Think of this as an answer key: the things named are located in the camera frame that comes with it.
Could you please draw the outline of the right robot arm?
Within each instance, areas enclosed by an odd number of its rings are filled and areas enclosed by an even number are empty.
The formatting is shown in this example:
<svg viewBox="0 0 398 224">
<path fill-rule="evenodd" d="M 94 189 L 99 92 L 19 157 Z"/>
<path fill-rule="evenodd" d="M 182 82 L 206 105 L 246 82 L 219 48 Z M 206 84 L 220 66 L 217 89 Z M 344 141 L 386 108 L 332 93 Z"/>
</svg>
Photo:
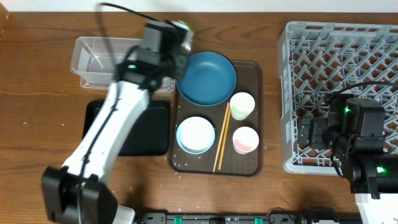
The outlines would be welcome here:
<svg viewBox="0 0 398 224">
<path fill-rule="evenodd" d="M 384 152 L 385 109 L 352 94 L 325 97 L 326 118 L 302 118 L 297 142 L 329 149 L 336 173 L 350 184 L 363 223 L 397 223 L 397 156 Z"/>
</svg>

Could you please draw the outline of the white cup green inside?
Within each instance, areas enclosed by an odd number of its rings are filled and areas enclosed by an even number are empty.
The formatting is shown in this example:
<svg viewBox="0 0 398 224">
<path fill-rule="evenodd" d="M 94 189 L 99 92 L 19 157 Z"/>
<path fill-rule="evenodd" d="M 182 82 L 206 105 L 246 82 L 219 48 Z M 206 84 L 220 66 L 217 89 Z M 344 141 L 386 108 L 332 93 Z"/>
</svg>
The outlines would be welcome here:
<svg viewBox="0 0 398 224">
<path fill-rule="evenodd" d="M 246 92 L 234 94 L 229 102 L 231 115 L 237 121 L 246 119 L 254 110 L 255 105 L 255 99 Z"/>
</svg>

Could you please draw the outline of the blue plate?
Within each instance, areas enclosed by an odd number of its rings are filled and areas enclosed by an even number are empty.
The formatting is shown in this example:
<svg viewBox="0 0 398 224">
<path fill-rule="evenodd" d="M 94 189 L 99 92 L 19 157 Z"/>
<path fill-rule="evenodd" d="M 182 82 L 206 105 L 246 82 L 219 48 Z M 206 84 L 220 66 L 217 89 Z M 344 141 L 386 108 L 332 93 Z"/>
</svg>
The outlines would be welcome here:
<svg viewBox="0 0 398 224">
<path fill-rule="evenodd" d="M 231 96 L 236 83 L 236 70 L 229 59 L 215 52 L 199 52 L 190 56 L 177 88 L 194 105 L 215 106 Z"/>
</svg>

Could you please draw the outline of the wooden chopstick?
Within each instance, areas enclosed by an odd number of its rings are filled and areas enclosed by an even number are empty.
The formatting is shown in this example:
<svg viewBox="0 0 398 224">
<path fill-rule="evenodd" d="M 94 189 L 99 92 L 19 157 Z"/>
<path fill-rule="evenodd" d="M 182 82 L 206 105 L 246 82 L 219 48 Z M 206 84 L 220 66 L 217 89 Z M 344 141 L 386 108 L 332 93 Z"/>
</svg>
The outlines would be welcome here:
<svg viewBox="0 0 398 224">
<path fill-rule="evenodd" d="M 231 116 L 231 108 L 229 106 L 228 107 L 228 111 L 227 111 L 226 123 L 225 123 L 225 126 L 224 126 L 223 142 L 222 142 L 222 145 L 221 145 L 221 155 L 220 155 L 220 161 L 219 161 L 219 164 L 218 164 L 218 170 L 221 170 L 221 168 L 222 168 L 223 157 L 224 157 L 224 149 L 225 149 L 225 145 L 226 145 L 226 138 L 227 138 L 227 135 L 228 135 L 230 116 Z"/>
<path fill-rule="evenodd" d="M 225 110 L 225 114 L 224 114 L 223 124 L 222 124 L 221 131 L 220 131 L 220 137 L 219 137 L 219 140 L 218 140 L 216 157 L 215 157 L 215 161 L 214 161 L 214 165 L 213 165 L 213 173 L 215 172 L 217 161 L 218 161 L 218 156 L 219 156 L 219 153 L 220 153 L 220 147 L 221 147 L 221 142 L 222 142 L 222 139 L 223 139 L 224 128 L 226 126 L 226 120 L 227 120 L 227 117 L 228 117 L 228 111 L 229 111 L 229 103 L 227 103 L 227 105 L 226 105 L 226 110 Z"/>
</svg>

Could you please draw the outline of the yellow green snack wrapper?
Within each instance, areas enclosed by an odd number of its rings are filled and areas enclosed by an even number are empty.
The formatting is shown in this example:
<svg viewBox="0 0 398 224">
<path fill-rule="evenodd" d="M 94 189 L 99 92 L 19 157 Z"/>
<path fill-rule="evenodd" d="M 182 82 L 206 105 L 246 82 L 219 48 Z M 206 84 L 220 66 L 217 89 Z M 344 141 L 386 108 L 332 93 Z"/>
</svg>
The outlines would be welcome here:
<svg viewBox="0 0 398 224">
<path fill-rule="evenodd" d="M 178 20 L 177 22 L 180 23 L 180 27 L 182 27 L 183 29 L 188 30 L 188 31 L 189 31 L 190 33 L 192 33 L 192 34 L 195 33 L 194 30 L 192 29 L 192 27 L 191 27 L 191 25 L 190 25 L 189 23 L 184 22 L 184 21 L 181 21 L 181 20 Z"/>
</svg>

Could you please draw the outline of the white cup pink inside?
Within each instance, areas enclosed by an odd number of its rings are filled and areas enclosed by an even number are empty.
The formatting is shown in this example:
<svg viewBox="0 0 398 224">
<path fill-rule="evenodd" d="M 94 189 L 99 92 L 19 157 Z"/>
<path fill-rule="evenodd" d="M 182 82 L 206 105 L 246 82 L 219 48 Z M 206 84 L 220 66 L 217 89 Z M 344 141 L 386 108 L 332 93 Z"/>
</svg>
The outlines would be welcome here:
<svg viewBox="0 0 398 224">
<path fill-rule="evenodd" d="M 233 133 L 233 147 L 238 154 L 252 152 L 257 149 L 258 145 L 259 135 L 250 127 L 240 127 Z"/>
</svg>

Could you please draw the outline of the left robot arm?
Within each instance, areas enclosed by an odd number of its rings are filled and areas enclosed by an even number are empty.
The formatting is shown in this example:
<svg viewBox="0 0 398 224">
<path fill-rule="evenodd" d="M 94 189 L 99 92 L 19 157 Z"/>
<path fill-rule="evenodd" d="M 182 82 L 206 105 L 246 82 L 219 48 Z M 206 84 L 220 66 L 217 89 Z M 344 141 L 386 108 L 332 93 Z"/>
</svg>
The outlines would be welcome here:
<svg viewBox="0 0 398 224">
<path fill-rule="evenodd" d="M 163 77 L 184 76 L 194 32 L 182 21 L 148 21 L 141 43 L 115 65 L 106 99 L 80 145 L 41 177 L 47 218 L 56 223 L 133 223 L 135 211 L 108 188 L 114 163 Z"/>
</svg>

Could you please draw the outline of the light blue rice bowl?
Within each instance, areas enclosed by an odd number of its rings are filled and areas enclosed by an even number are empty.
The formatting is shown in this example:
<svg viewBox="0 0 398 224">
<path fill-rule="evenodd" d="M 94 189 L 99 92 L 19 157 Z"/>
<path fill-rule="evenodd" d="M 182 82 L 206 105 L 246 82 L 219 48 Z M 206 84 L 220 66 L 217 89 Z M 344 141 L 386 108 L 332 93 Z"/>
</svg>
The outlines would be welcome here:
<svg viewBox="0 0 398 224">
<path fill-rule="evenodd" d="M 183 120 L 177 128 L 176 140 L 189 154 L 201 154 L 209 150 L 215 141 L 215 128 L 205 118 L 192 116 Z"/>
</svg>

